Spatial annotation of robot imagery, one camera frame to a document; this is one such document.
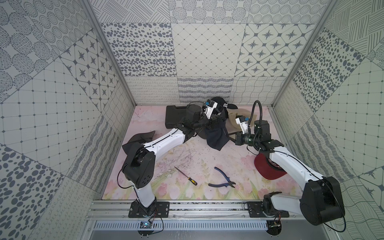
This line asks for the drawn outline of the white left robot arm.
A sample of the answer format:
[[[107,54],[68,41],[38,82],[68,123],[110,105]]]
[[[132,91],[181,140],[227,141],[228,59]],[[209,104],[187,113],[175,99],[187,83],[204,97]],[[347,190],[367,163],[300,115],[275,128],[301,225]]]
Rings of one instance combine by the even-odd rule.
[[[122,146],[127,157],[121,172],[133,183],[137,201],[145,210],[153,211],[156,197],[150,186],[156,160],[168,151],[204,132],[209,147],[221,150],[229,141],[226,129],[226,104],[207,100],[203,106],[188,105],[185,116],[167,134],[147,143],[131,142]]]

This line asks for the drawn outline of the navy baseball cap metal buckle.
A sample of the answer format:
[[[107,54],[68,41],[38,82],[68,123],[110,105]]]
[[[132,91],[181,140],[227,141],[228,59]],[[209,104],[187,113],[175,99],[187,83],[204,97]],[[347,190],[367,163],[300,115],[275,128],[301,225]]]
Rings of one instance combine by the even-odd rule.
[[[229,136],[226,128],[223,129],[213,129],[212,126],[205,128],[206,140],[209,147],[212,149],[221,151],[221,149],[228,143]]]

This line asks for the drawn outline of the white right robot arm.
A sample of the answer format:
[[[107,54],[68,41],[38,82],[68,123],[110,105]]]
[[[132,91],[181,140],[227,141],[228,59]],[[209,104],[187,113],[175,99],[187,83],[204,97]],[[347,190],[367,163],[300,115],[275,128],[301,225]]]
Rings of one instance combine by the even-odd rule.
[[[265,120],[254,122],[251,132],[249,118],[236,118],[241,131],[232,140],[237,146],[254,148],[258,154],[254,165],[267,180],[276,180],[289,175],[299,185],[302,195],[292,196],[282,192],[264,195],[262,211],[266,216],[279,217],[282,213],[295,213],[304,216],[317,226],[345,217],[345,208],[340,183],[334,177],[326,177],[308,167],[296,158],[278,140],[273,140],[270,125]]]

